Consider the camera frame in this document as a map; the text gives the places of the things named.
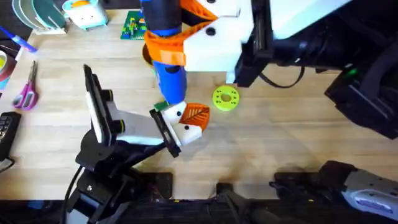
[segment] orange leaf-shaped object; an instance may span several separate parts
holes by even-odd
[[[88,5],[88,4],[90,4],[90,2],[88,2],[88,1],[76,1],[76,2],[72,3],[72,8],[85,6],[85,5]]]
[[[206,129],[209,120],[210,108],[208,106],[198,103],[187,103],[187,107],[180,119],[180,123],[199,126],[203,132]]]

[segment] cable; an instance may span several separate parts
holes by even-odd
[[[3,47],[3,48],[5,48],[5,49],[8,49],[8,50],[11,50],[11,51],[13,51],[13,52],[17,52],[17,53],[18,53],[17,50],[12,49],[12,48],[10,48],[10,47],[7,47],[7,46],[5,46],[4,44],[0,44],[0,47]]]
[[[67,219],[67,203],[68,203],[68,199],[70,196],[70,192],[72,191],[72,187],[76,182],[77,177],[79,176],[81,169],[83,167],[80,166],[77,171],[76,174],[73,176],[72,180],[70,181],[70,184],[68,186],[68,190],[65,194],[65,198],[63,199],[63,203],[62,203],[62,208],[61,208],[61,217],[60,217],[60,224],[65,224],[66,223],[66,219]]]
[[[240,224],[241,223],[241,219],[239,218],[239,214],[237,213],[236,208],[232,204],[231,199],[226,194],[224,194],[223,196],[224,196],[224,198],[226,200],[226,203],[229,206],[229,209],[231,209],[231,212],[232,212],[232,215],[233,215],[233,217],[235,219],[236,224]]]
[[[8,159],[11,163],[10,163],[8,166],[6,166],[5,168],[0,169],[0,174],[2,174],[4,171],[10,169],[10,168],[15,164],[15,160],[14,160],[14,159],[11,159],[11,158],[7,158],[7,159]]]
[[[209,208],[209,204],[207,204],[207,214],[209,214],[209,217],[211,219],[211,222],[213,222],[213,224],[217,224],[216,220],[213,218],[213,216],[210,213],[210,208]]]
[[[14,223],[0,215],[0,224],[14,224]]]
[[[304,73],[305,73],[305,67],[302,66],[301,69],[300,69],[300,73],[298,75],[297,80],[293,84],[288,85],[288,86],[282,86],[282,85],[274,83],[269,78],[267,78],[263,73],[261,73],[259,76],[260,76],[260,78],[262,80],[264,80],[266,83],[270,84],[273,87],[276,87],[276,88],[291,88],[291,87],[295,86],[303,78]]]

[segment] orange bracket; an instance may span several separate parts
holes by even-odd
[[[159,37],[147,30],[144,34],[144,40],[152,60],[169,65],[184,66],[186,62],[183,52],[184,40],[217,19],[213,13],[203,7],[199,2],[196,2],[196,0],[181,0],[180,3],[181,7],[188,12],[209,21],[199,23],[182,33],[168,38]]]

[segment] plate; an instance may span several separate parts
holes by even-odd
[[[21,7],[21,11],[23,15],[25,15],[26,19],[37,26],[38,30],[45,29],[45,27],[36,19],[36,12],[33,8],[32,0],[20,0],[19,6]]]
[[[52,0],[32,0],[32,3],[36,16],[46,26],[54,29],[65,27],[65,18]]]
[[[35,24],[31,23],[28,19],[26,19],[25,15],[21,11],[20,7],[20,1],[21,0],[12,0],[12,9],[14,10],[15,15],[23,22],[25,25],[32,29],[38,29],[38,27],[35,26]]]

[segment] blue cylinder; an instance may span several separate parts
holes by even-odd
[[[141,0],[148,29],[160,37],[181,32],[180,0]],[[185,99],[187,75],[183,66],[154,61],[159,88],[165,100],[174,105]]]

